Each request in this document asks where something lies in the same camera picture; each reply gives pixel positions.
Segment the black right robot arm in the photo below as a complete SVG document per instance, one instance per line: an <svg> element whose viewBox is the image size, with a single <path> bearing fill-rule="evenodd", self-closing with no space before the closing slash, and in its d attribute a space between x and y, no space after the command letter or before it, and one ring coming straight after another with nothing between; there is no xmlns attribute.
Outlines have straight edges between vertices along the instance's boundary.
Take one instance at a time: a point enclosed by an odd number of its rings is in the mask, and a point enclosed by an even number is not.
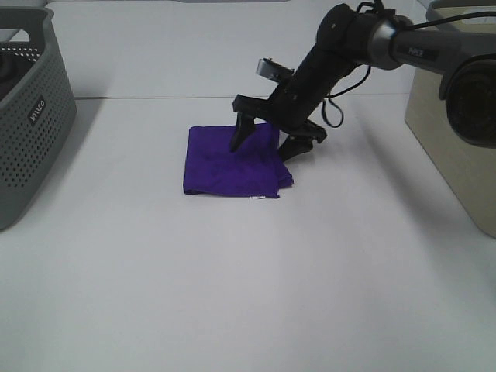
<svg viewBox="0 0 496 372"><path fill-rule="evenodd" d="M442 31L439 21L413 24L380 1L331 8L321 21L315 43L292 70L269 59L259 62L260 76L276 83L266 98L235 97L236 151L263 119L287 134L277 147L282 160L307 153L326 138L310 115L332 97L332 89L364 65L390 71L412 65L439 74L439 99L455 134L473 146L495 145L495 37L491 33Z"/></svg>

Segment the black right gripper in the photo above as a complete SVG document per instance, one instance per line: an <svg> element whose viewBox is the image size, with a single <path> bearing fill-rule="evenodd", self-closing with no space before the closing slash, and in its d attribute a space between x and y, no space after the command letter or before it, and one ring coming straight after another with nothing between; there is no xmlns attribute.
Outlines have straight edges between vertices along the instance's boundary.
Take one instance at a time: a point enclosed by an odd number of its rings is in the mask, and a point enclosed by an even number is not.
<svg viewBox="0 0 496 372"><path fill-rule="evenodd" d="M289 135L277 151L282 161L311 151L312 141L321 143L326 131L308 117L339 80L352 71L353 62L348 58L313 46L293 76L277 84L269 98L237 95L232 103L237 117L230 151L236 152L255 132L256 118Z"/></svg>

